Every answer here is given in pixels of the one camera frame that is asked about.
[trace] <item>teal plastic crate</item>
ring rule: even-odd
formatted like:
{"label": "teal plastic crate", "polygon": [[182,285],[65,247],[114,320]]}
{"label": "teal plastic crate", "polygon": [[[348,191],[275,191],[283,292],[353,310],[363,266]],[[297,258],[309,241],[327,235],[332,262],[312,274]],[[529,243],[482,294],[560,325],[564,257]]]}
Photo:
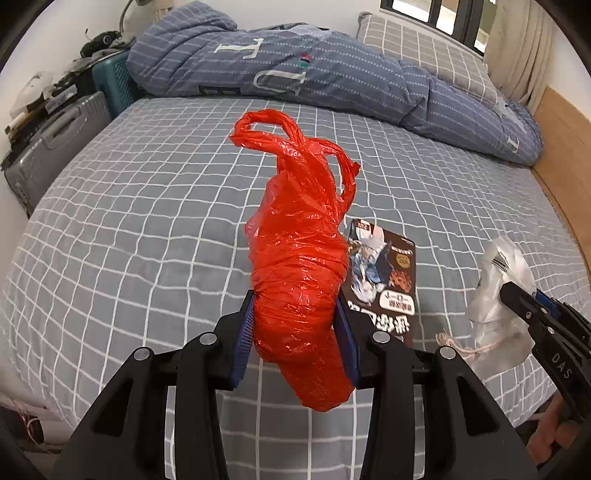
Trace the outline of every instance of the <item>teal plastic crate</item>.
{"label": "teal plastic crate", "polygon": [[122,51],[92,67],[95,87],[105,94],[109,112],[113,118],[144,96],[127,71],[128,55],[128,50]]}

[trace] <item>product packaging card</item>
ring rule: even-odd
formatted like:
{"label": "product packaging card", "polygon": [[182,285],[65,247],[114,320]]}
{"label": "product packaging card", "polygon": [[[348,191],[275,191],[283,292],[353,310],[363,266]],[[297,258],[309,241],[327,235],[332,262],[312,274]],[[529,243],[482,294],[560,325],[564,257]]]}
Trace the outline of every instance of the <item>product packaging card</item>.
{"label": "product packaging card", "polygon": [[415,245],[378,225],[355,219],[348,237],[349,271],[342,290],[349,308],[367,314],[376,329],[413,345]]}

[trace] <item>plastic bag handle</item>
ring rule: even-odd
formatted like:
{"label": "plastic bag handle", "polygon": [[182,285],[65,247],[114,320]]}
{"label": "plastic bag handle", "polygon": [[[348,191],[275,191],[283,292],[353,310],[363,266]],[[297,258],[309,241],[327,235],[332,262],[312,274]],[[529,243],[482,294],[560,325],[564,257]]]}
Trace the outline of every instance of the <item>plastic bag handle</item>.
{"label": "plastic bag handle", "polygon": [[[252,124],[254,123],[278,125],[287,134],[289,140],[268,132],[251,130]],[[334,155],[340,165],[343,183],[343,193],[340,195],[340,198],[343,200],[343,204],[339,206],[339,211],[336,212],[339,222],[353,203],[353,198],[355,197],[355,176],[359,173],[360,165],[352,161],[342,148],[331,141],[321,138],[307,138],[302,133],[298,124],[285,113],[273,109],[247,112],[236,123],[234,133],[230,136],[230,139],[235,145],[252,150],[269,152],[277,156],[284,155],[286,148],[289,149],[291,147],[299,151],[300,149],[307,148],[310,142],[317,143],[321,146],[323,155]]]}

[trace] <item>white letter print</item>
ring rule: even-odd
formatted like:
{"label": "white letter print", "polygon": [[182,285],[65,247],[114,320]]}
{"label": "white letter print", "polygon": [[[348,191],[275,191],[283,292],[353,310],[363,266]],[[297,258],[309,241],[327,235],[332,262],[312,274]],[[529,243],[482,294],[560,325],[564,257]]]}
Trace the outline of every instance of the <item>white letter print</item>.
{"label": "white letter print", "polygon": [[255,38],[252,45],[222,45],[221,43],[217,46],[217,48],[213,51],[217,53],[220,50],[233,50],[233,51],[242,51],[242,50],[252,50],[252,53],[249,55],[245,55],[243,59],[253,59],[258,55],[258,51],[261,48],[261,44],[265,40],[264,38]]}
{"label": "white letter print", "polygon": [[281,70],[263,70],[259,73],[257,73],[255,75],[255,79],[253,80],[253,84],[256,88],[260,88],[262,90],[270,90],[272,92],[275,93],[285,93],[288,92],[289,90],[292,90],[296,95],[300,94],[300,87],[297,88],[290,88],[287,90],[279,90],[277,88],[271,88],[271,87],[265,87],[263,85],[259,85],[258,84],[258,79],[263,77],[263,76],[271,76],[271,77],[283,77],[286,79],[293,79],[293,80],[299,80],[300,84],[304,83],[306,81],[306,73],[290,73],[290,72],[282,72]]}

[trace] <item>window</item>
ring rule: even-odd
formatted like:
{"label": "window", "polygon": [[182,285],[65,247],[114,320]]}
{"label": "window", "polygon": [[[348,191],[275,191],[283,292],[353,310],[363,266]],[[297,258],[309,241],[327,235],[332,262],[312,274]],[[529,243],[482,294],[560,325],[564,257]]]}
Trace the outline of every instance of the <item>window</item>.
{"label": "window", "polygon": [[381,7],[415,18],[483,54],[496,0],[382,0]]}

